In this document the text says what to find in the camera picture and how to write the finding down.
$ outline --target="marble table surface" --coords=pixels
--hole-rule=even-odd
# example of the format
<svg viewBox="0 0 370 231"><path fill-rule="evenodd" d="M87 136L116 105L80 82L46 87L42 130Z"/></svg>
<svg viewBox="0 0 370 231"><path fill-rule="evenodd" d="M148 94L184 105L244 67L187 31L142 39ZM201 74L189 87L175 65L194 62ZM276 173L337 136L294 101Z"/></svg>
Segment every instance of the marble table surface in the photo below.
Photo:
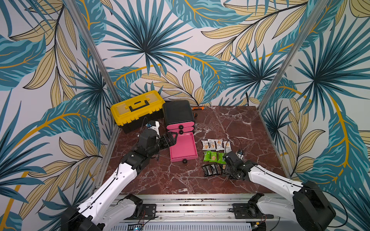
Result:
<svg viewBox="0 0 370 231"><path fill-rule="evenodd" d="M244 160L250 159L266 169L285 176L278 157L271 145L267 131L254 106L211 106L195 111L194 139L198 159L187 164L170 161L169 149L160 152L159 161L151 159L149 165L122 191L123 194L207 194L207 193L272 193L269 189L247 181L229 180L223 176L204 177L201 140L238 137L241 140ZM164 122L160 119L160 134L164 134ZM109 161L104 182L116 170L121 158L136 143L140 129L129 134L119 133ZM239 149L239 141L231 140L233 151Z"/></svg>

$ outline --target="open pink drawer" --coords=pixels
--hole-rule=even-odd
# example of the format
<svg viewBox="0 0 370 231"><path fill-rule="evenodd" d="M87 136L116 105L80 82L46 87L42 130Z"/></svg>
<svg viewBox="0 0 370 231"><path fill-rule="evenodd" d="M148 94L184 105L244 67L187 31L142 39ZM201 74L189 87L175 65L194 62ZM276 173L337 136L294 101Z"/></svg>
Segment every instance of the open pink drawer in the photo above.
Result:
<svg viewBox="0 0 370 231"><path fill-rule="evenodd" d="M195 147L194 134L192 132L179 134L176 144L169 147L169 152L171 154L171 162L182 161L183 159L197 159L198 153Z"/></svg>

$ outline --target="tropical leaf wallpaper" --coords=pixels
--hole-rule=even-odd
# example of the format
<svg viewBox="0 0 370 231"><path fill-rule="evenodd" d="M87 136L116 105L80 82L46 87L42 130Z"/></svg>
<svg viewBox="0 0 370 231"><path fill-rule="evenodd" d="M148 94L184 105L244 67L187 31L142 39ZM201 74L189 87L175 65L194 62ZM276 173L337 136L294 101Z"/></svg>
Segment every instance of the tropical leaf wallpaper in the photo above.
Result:
<svg viewBox="0 0 370 231"><path fill-rule="evenodd" d="M262 111L290 177L348 211L331 230L370 230L370 1L329 1ZM262 99L266 89L257 96ZM336 222L345 211L336 205Z"/></svg>
<svg viewBox="0 0 370 231"><path fill-rule="evenodd" d="M102 3L78 6L99 44ZM112 99L63 1L0 10L0 230L59 230L61 211L86 199L100 171Z"/></svg>
<svg viewBox="0 0 370 231"><path fill-rule="evenodd" d="M316 2L110 0L95 44L121 100L152 86L192 105L258 105ZM315 32L339 7L333 0Z"/></svg>

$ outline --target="metal bracket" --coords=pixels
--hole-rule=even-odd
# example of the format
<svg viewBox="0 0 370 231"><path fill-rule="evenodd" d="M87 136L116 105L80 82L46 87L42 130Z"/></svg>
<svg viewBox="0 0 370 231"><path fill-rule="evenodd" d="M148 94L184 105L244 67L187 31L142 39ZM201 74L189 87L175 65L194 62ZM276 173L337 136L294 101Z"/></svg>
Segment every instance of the metal bracket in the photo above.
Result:
<svg viewBox="0 0 370 231"><path fill-rule="evenodd" d="M140 216L135 217L134 215L132 215L131 217L126 218L125 220L137 220L140 218L144 220L154 219L156 211L157 211L156 204L143 204L141 210L143 217Z"/></svg>
<svg viewBox="0 0 370 231"><path fill-rule="evenodd" d="M273 219L274 218L274 215L263 214L258 209L257 211L255 210L255 216L252 216L251 210L253 209L254 208L251 206L251 204L232 204L232 210L229 210L229 211L234 213L235 219L256 219L256 218Z"/></svg>

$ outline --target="pink drawer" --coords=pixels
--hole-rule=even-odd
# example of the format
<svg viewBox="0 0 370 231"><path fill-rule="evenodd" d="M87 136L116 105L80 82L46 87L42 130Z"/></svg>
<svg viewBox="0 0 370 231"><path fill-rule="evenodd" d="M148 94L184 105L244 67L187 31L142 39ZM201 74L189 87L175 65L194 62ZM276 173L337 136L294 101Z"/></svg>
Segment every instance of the pink drawer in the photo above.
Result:
<svg viewBox="0 0 370 231"><path fill-rule="evenodd" d="M179 133L180 130L182 130L183 132L191 132L191 131L194 130L194 127L186 127L186 128L183 128L183 129L173 129L173 130L170 130L170 132Z"/></svg>
<svg viewBox="0 0 370 231"><path fill-rule="evenodd" d="M193 121L184 122L184 123L175 123L175 124L168 125L167 129L168 130L179 129L180 126L183 126L184 128L192 127L192 126L194 126L194 124L195 123Z"/></svg>

